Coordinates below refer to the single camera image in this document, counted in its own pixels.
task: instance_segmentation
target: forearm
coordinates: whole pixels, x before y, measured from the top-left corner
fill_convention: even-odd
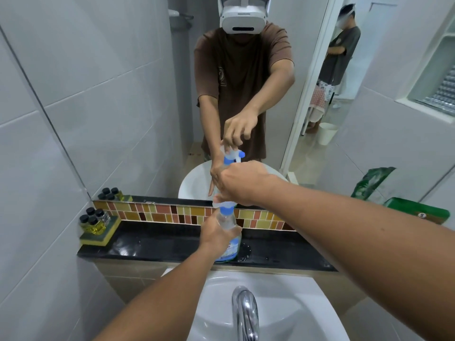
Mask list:
[[[278,103],[295,81],[292,70],[277,69],[250,100],[245,109],[255,109],[261,114]]]
[[[221,141],[221,124],[218,113],[218,104],[215,104],[214,101],[204,101],[200,105],[202,129],[204,130],[205,138],[207,139],[210,155],[214,156],[220,152]]]
[[[344,47],[330,47],[327,49],[329,55],[341,55],[346,49]]]
[[[214,257],[199,248],[145,289],[95,341],[184,341]]]
[[[267,180],[256,192],[259,206],[423,337],[455,340],[455,271],[449,268],[455,232],[373,203]]]

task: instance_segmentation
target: faucet spout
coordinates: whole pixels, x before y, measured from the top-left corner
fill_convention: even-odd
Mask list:
[[[259,340],[258,306],[253,293],[245,286],[238,286],[232,293],[232,315],[237,341]]]

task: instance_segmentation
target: mosaic tile border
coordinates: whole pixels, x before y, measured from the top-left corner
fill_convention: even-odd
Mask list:
[[[111,201],[94,201],[96,208],[107,211],[110,215],[120,217],[122,220],[165,222],[173,224],[201,225],[212,215],[214,208],[164,205],[154,203],[126,203]],[[250,229],[275,229],[294,231],[281,218],[268,211],[234,209],[237,224]]]

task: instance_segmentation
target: bottle label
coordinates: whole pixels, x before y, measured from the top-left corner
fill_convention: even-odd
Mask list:
[[[234,238],[227,247],[224,254],[221,255],[215,262],[226,262],[234,259],[237,256],[238,247],[240,246],[240,240],[238,238]]]

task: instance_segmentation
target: white door frame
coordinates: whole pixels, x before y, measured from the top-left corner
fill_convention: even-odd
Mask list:
[[[328,0],[327,2],[327,8],[325,10],[318,40],[313,53],[313,59],[308,70],[302,94],[300,95],[297,113],[295,115],[291,134],[289,136],[289,140],[287,141],[286,150],[281,162],[280,172],[283,176],[286,176],[289,171],[289,165],[291,164],[294,150],[297,146],[297,141],[299,140],[300,132],[302,131],[302,127],[304,125],[311,97],[313,96],[314,87],[316,86],[328,45],[332,39],[333,29],[335,28],[339,11],[343,6],[343,1],[344,0]]]

